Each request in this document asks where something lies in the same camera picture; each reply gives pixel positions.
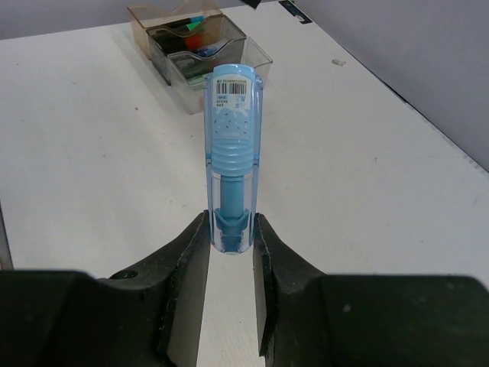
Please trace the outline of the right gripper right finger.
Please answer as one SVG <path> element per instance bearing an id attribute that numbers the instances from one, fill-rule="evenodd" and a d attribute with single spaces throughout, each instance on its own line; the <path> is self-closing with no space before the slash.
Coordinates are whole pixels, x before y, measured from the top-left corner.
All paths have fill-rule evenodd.
<path id="1" fill-rule="evenodd" d="M 254 218 L 257 341 L 268 366 L 486 366 L 488 291 L 438 274 L 325 274 Z"/>

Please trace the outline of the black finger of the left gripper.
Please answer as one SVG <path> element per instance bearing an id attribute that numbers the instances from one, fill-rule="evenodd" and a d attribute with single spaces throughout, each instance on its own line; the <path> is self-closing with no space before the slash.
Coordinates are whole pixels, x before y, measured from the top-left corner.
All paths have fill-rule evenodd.
<path id="1" fill-rule="evenodd" d="M 240 2 L 251 8 L 257 8 L 262 0 L 240 0 Z"/>

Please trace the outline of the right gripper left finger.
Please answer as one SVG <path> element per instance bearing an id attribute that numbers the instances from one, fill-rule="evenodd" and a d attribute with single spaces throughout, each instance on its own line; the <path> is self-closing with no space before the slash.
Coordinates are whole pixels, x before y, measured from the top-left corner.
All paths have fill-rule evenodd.
<path id="1" fill-rule="evenodd" d="M 209 268 L 209 214 L 109 278 L 1 273 L 3 366 L 194 366 Z"/>

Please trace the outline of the green cap black highlighter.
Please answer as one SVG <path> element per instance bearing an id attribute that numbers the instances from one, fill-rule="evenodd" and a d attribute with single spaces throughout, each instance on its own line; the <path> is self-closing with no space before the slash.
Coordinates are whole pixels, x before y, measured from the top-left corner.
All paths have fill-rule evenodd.
<path id="1" fill-rule="evenodd" d="M 209 22 L 207 20 L 189 23 L 184 26 L 185 35 L 206 33 L 208 30 Z"/>

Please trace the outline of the blue cap black highlighter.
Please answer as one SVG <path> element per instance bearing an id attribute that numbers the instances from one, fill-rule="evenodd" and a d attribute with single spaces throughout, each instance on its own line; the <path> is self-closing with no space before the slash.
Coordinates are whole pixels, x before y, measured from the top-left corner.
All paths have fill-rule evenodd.
<path id="1" fill-rule="evenodd" d="M 184 30 L 184 26 L 186 24 L 198 22 L 198 21 L 204 21 L 204 19 L 205 19 L 205 17 L 203 15 L 189 17 L 189 18 L 182 18 L 182 19 L 177 20 L 177 21 L 172 21 L 172 22 L 166 23 L 165 26 L 172 28 L 172 29 L 182 28 Z"/>

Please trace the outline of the orange cap black highlighter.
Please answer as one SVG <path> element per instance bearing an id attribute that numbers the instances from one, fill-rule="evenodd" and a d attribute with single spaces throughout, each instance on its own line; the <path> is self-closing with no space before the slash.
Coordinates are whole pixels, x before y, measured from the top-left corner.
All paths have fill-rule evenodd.
<path id="1" fill-rule="evenodd" d="M 185 49 L 188 51 L 195 51 L 201 47 L 209 46 L 211 44 L 214 44 L 218 40 L 218 37 L 204 34 L 194 34 L 189 37 L 182 37 Z"/>

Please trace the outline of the blue transparent highlighter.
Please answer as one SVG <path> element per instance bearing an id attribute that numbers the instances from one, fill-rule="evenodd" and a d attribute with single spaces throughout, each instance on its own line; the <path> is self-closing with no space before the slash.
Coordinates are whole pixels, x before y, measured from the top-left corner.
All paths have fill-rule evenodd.
<path id="1" fill-rule="evenodd" d="M 253 244 L 261 155 L 263 80 L 253 67 L 217 66 L 204 85 L 211 243 L 237 255 Z"/>

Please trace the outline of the blue pen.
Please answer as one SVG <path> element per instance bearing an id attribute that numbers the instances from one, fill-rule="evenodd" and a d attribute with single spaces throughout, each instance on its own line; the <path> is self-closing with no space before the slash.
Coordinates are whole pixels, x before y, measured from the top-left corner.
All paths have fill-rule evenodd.
<path id="1" fill-rule="evenodd" d="M 194 53 L 199 57 L 211 57 L 221 50 L 222 46 L 209 45 L 195 50 Z"/>

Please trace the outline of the green transparent highlighter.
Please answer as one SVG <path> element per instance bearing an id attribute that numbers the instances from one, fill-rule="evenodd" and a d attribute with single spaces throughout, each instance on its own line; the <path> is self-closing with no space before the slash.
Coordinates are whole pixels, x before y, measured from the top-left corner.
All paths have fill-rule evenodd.
<path id="1" fill-rule="evenodd" d="M 211 73 L 209 68 L 191 69 L 184 73 L 184 77 L 186 82 L 193 86 L 203 83 L 209 73 Z"/>

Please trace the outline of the left blue table label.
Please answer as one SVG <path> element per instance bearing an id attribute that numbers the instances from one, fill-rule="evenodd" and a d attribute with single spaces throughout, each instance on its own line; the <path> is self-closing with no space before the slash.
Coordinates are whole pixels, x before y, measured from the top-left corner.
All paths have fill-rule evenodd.
<path id="1" fill-rule="evenodd" d="M 281 0 L 278 2 L 285 8 L 300 24 L 311 24 L 313 21 L 303 13 L 293 1 Z"/>

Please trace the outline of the grey transparent container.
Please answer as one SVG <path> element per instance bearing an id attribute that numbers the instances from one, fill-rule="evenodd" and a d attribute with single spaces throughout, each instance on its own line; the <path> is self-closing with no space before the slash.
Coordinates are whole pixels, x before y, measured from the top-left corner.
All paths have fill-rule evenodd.
<path id="1" fill-rule="evenodd" d="M 189 52 L 210 57 L 225 44 L 245 36 L 225 15 L 194 16 L 171 21 L 146 30 L 150 60 L 167 85 L 170 81 L 169 56 Z"/>

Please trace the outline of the brown transparent container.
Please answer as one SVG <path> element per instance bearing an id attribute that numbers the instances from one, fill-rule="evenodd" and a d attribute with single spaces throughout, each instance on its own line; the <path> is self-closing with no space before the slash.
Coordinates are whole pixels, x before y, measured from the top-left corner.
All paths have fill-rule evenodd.
<path id="1" fill-rule="evenodd" d="M 222 13 L 214 1 L 181 1 L 175 9 L 164 11 L 149 3 L 128 5 L 134 41 L 147 59 L 151 59 L 147 29 L 184 18 L 203 16 L 207 18 Z"/>

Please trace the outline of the clear transparent container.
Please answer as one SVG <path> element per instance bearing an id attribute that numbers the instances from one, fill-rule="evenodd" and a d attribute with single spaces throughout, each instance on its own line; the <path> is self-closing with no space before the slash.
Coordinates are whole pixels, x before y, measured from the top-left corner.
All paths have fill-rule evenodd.
<path id="1" fill-rule="evenodd" d="M 217 41 L 195 53 L 181 51 L 168 57 L 170 85 L 181 106 L 189 114 L 203 109 L 203 86 L 214 67 L 240 63 L 255 68 L 265 80 L 273 63 L 271 57 L 250 37 Z"/>

